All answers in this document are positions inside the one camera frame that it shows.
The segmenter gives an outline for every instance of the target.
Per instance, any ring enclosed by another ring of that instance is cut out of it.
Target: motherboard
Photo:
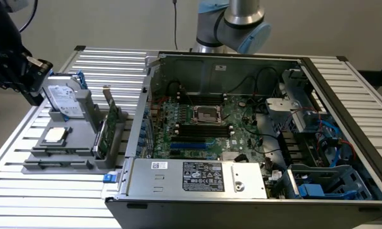
[[[240,96],[159,100],[152,106],[152,157],[262,162],[262,139],[247,101]]]

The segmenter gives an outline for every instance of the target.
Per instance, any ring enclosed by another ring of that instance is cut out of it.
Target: workbench
[[[116,104],[129,113],[116,170],[123,165],[131,121],[147,75],[146,61],[156,55],[156,51],[77,48],[60,70],[84,72],[93,102],[100,108],[108,107],[103,85],[111,85]],[[382,97],[347,61],[325,56],[310,58],[382,156]],[[49,122],[49,108],[47,101],[31,108],[0,149],[0,228],[120,228],[103,200],[117,191],[117,184],[104,184],[103,175],[21,173],[21,164]],[[382,224],[358,227],[366,228],[382,229]]]

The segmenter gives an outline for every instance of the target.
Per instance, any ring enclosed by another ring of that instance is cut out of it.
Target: warning label
[[[222,163],[183,162],[183,189],[199,192],[224,192]]]

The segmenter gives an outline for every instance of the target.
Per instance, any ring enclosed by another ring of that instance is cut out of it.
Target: blue latch
[[[141,129],[141,130],[146,130],[146,122],[144,122],[144,121],[141,122],[140,129]]]
[[[116,183],[116,180],[117,180],[117,175],[105,174],[103,176],[103,183],[105,184]]]
[[[301,197],[305,199],[355,199],[357,191],[345,193],[325,193],[319,184],[303,184],[299,186]]]

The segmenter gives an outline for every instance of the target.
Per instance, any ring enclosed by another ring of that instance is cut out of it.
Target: white wall
[[[382,67],[382,0],[262,0],[272,33],[260,52],[345,55],[358,69]],[[178,0],[178,44],[192,46],[196,0]],[[31,7],[12,14],[21,26]],[[57,70],[76,45],[174,48],[171,0],[40,0],[24,45]]]

